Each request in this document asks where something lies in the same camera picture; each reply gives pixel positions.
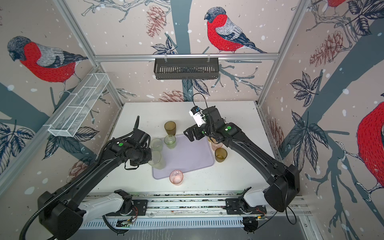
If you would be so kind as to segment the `brown textured tall glass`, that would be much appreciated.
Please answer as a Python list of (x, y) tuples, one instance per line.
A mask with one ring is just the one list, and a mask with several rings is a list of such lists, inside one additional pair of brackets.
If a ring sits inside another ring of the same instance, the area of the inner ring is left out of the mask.
[(173, 135), (173, 136), (176, 135), (177, 125), (175, 122), (173, 122), (173, 121), (166, 122), (164, 124), (164, 128), (165, 128), (168, 135)]

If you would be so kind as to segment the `clear green glass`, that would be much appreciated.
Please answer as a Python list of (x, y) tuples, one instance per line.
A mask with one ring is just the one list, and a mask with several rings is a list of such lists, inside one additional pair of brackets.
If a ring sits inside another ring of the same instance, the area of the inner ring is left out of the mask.
[(164, 138), (164, 143), (166, 144), (167, 148), (174, 149), (177, 145), (176, 140), (177, 139), (174, 135), (167, 135)]

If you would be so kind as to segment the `pale green frosted tall glass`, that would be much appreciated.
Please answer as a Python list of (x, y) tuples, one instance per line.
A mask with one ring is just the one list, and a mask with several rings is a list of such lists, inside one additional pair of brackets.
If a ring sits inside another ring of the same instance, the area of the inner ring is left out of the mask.
[(166, 162), (162, 157), (161, 152), (152, 150), (152, 159), (148, 164), (155, 169), (161, 170), (166, 166)]

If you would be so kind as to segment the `pale green textured glass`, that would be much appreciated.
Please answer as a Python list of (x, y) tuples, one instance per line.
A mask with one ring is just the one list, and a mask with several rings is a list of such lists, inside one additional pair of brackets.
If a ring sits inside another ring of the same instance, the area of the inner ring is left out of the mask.
[(163, 141), (159, 138), (154, 138), (151, 140), (150, 146), (152, 150), (161, 152), (163, 150)]

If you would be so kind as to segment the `pink clear glass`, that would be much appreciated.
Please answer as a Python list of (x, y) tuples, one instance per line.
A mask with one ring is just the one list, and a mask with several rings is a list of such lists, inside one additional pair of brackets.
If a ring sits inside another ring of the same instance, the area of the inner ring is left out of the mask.
[(183, 182), (184, 174), (180, 170), (174, 170), (170, 173), (169, 179), (173, 185), (179, 186)]

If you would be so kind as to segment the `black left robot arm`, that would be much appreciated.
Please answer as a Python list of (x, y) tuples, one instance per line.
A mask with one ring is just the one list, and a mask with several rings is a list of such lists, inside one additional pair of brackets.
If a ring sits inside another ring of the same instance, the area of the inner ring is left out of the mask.
[(54, 193), (45, 192), (38, 198), (40, 224), (58, 240), (70, 238), (84, 223), (86, 211), (80, 209), (83, 199), (121, 164), (129, 163), (130, 169), (136, 170), (150, 161), (150, 141), (151, 137), (139, 129), (109, 140), (85, 171)]

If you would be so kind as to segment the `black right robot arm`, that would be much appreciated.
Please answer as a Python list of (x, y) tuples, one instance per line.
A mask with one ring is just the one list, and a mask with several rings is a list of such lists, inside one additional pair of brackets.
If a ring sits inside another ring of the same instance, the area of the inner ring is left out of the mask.
[(237, 152), (270, 185), (263, 190), (267, 203), (278, 212), (286, 211), (300, 192), (298, 168), (294, 165), (287, 166), (272, 158), (254, 144), (240, 127), (234, 123), (226, 123), (215, 106), (204, 110), (194, 106), (189, 114), (196, 122), (184, 131), (190, 142), (209, 137)]

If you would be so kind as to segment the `lilac plastic tray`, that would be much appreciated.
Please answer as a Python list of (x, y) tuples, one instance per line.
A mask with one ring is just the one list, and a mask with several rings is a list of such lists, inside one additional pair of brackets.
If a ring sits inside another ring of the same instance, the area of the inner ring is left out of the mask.
[(184, 135), (176, 136), (176, 146), (173, 149), (164, 146), (161, 156), (165, 167), (161, 170), (153, 168), (153, 177), (156, 180), (168, 178), (174, 170), (188, 173), (210, 167), (215, 162), (211, 144), (206, 138), (190, 142)]

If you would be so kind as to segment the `pink frosted glass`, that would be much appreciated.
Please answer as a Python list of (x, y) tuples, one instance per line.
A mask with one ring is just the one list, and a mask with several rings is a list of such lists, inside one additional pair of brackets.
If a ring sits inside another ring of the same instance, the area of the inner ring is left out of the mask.
[(211, 142), (212, 150), (215, 152), (218, 148), (221, 148), (223, 146), (223, 143), (214, 143)]

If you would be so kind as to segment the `brown textured short glass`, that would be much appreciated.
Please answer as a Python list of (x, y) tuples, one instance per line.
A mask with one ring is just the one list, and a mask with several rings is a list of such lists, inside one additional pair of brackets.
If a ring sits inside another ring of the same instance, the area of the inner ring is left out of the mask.
[(215, 159), (218, 163), (222, 163), (228, 156), (228, 152), (223, 148), (217, 148), (215, 150)]

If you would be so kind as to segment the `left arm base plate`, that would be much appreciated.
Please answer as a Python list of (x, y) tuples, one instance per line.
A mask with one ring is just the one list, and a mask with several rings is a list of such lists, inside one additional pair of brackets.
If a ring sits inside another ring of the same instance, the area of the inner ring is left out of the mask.
[(128, 211), (128, 216), (145, 216), (148, 208), (148, 200), (138, 199), (132, 200), (130, 205), (130, 210)]

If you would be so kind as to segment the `black wall basket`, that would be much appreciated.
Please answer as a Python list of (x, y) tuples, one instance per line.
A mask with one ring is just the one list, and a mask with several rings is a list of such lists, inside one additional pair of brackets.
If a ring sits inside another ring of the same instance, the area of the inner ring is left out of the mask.
[(219, 77), (218, 58), (156, 59), (157, 80), (214, 80)]

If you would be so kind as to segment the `aluminium mounting rail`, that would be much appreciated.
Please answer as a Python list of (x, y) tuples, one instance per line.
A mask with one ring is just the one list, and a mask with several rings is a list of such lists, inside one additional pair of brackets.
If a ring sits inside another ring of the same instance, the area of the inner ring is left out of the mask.
[[(89, 193), (81, 204), (104, 198), (111, 193)], [(133, 200), (147, 200), (145, 217), (223, 217), (226, 199), (238, 199), (240, 192), (131, 192)], [(289, 207), (297, 217), (312, 216), (304, 197), (295, 197)]]

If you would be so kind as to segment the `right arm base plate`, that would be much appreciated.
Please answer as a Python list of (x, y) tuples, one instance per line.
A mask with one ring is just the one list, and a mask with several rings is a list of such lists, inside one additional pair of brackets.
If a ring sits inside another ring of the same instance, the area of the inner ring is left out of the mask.
[(266, 215), (266, 207), (256, 206), (250, 207), (240, 199), (225, 199), (225, 207), (227, 215)]

